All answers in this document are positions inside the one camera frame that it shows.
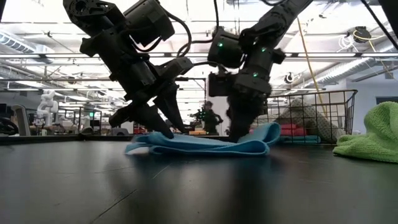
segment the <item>person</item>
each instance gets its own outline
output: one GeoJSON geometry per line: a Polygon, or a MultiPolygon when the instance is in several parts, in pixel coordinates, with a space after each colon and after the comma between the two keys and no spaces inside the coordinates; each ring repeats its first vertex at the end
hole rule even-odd
{"type": "Polygon", "coordinates": [[[220,115],[214,113],[212,108],[213,103],[207,101],[205,103],[205,115],[203,118],[203,121],[205,122],[205,131],[209,135],[219,135],[216,127],[224,121],[221,119],[220,115]]]}

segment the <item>metal wire cage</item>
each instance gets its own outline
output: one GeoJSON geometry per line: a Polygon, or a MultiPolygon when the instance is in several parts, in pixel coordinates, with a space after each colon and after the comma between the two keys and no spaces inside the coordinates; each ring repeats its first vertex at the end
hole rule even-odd
{"type": "Polygon", "coordinates": [[[288,144],[335,144],[352,134],[357,90],[323,91],[271,96],[263,114],[252,124],[276,122],[282,126],[280,141],[288,144]]]}

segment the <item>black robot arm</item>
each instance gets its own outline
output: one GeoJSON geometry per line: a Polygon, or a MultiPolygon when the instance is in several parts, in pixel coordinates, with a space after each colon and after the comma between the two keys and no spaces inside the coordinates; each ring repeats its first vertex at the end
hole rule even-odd
{"type": "Polygon", "coordinates": [[[83,39],[80,52],[90,57],[98,54],[111,71],[110,80],[119,82],[125,90],[124,99],[132,100],[110,117],[111,126],[135,121],[172,138],[158,114],[160,109],[184,133],[175,79],[193,64],[188,58],[179,57],[156,66],[145,53],[174,34],[169,19],[172,15],[157,0],[140,0],[124,13],[115,4],[99,0],[63,0],[63,6],[70,20],[90,36],[83,39]],[[145,47],[152,42],[155,45],[148,50],[137,51],[137,44],[145,47]],[[153,97],[156,106],[150,107],[147,102],[153,97]]]}
{"type": "Polygon", "coordinates": [[[249,132],[271,94],[269,75],[274,63],[281,64],[285,54],[274,49],[297,16],[312,0],[287,0],[274,6],[251,28],[237,36],[218,30],[208,60],[225,67],[241,69],[237,74],[220,71],[209,75],[209,95],[227,96],[231,119],[230,138],[237,141],[249,132]]]}

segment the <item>black table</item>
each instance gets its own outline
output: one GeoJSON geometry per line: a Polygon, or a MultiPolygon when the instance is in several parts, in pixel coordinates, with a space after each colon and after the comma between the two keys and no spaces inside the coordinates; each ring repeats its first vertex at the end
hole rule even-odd
{"type": "Polygon", "coordinates": [[[398,222],[398,166],[320,146],[125,156],[128,142],[0,146],[0,223],[398,222]]]}

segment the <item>ceiling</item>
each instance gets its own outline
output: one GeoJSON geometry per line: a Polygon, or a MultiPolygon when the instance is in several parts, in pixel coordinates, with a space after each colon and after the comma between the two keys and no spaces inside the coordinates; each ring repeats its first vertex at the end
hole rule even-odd
{"type": "MultiPolygon", "coordinates": [[[[110,0],[115,3],[121,11],[125,11],[137,1],[110,0]]],[[[161,5],[175,16],[184,20],[193,34],[193,40],[209,39],[209,30],[215,27],[215,13],[212,0],[162,0],[161,5]]],[[[250,1],[251,3],[228,4],[231,1],[218,0],[220,15],[220,25],[227,29],[242,30],[253,26],[256,21],[266,13],[270,7],[260,1],[250,1]]],[[[327,6],[326,1],[314,1],[309,7],[299,15],[300,23],[305,30],[305,41],[309,52],[345,52],[339,46],[339,39],[344,37],[348,31],[353,31],[356,26],[366,26],[371,30],[373,36],[383,36],[382,31],[374,19],[370,16],[360,1],[350,1],[350,3],[335,3],[327,6]]],[[[372,6],[378,18],[390,30],[387,19],[380,6],[372,6]]],[[[162,42],[152,53],[156,52],[176,52],[187,41],[187,35],[183,27],[174,22],[175,35],[162,42]]],[[[40,44],[46,46],[47,53],[79,53],[81,39],[87,37],[77,26],[70,23],[69,18],[63,8],[62,0],[8,0],[4,11],[0,32],[16,35],[26,43],[40,44]]],[[[303,52],[302,40],[299,35],[299,26],[295,21],[288,30],[285,37],[281,40],[278,47],[285,52],[303,52]]],[[[375,40],[375,44],[385,41],[385,37],[375,40]]],[[[369,49],[368,44],[355,44],[356,48],[363,52],[369,49]]],[[[209,44],[194,45],[190,53],[206,53],[209,44]]],[[[0,45],[0,52],[3,54],[20,53],[0,45]]],[[[157,57],[151,58],[154,64],[164,63],[171,58],[157,57]]],[[[205,54],[192,60],[204,60],[205,54]]],[[[20,60],[14,58],[8,60],[18,63],[26,69],[36,73],[44,73],[44,67],[34,65],[33,60],[20,60]]],[[[52,73],[52,78],[77,77],[77,78],[106,78],[109,70],[104,65],[73,65],[73,62],[96,62],[99,60],[73,60],[72,58],[55,59],[53,64],[69,64],[64,66],[47,67],[47,73],[52,73]]],[[[314,72],[320,72],[335,63],[331,62],[312,62],[314,72]]],[[[206,78],[214,68],[208,66],[195,67],[190,70],[185,77],[206,78]]],[[[289,72],[299,74],[308,71],[306,61],[288,61],[282,65],[274,65],[271,72],[271,84],[273,86],[286,86],[284,77],[289,72]]],[[[121,88],[116,82],[78,82],[75,86],[63,83],[64,88],[121,88]]],[[[189,114],[199,109],[204,100],[205,82],[202,80],[180,82],[180,87],[184,90],[178,92],[178,101],[183,112],[183,119],[188,120],[189,114]]],[[[108,91],[110,95],[122,101],[123,91],[108,91]]],[[[89,94],[87,91],[78,92],[80,95],[89,94]]]]}

